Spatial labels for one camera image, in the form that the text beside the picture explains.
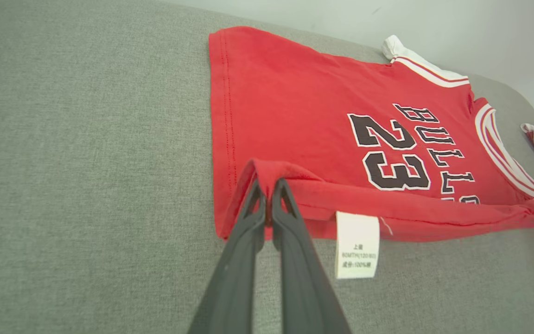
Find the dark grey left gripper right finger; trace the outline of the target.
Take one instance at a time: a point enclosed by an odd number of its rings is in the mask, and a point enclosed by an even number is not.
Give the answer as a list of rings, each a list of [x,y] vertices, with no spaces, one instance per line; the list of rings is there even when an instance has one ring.
[[[290,185],[276,182],[273,243],[280,252],[282,327],[285,334],[350,334]]]

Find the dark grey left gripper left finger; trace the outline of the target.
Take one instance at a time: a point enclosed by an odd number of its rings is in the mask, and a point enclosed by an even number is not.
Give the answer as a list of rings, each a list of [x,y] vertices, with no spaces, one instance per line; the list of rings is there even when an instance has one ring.
[[[191,321],[190,334],[252,332],[255,260],[265,242],[265,222],[265,195],[254,180]]]

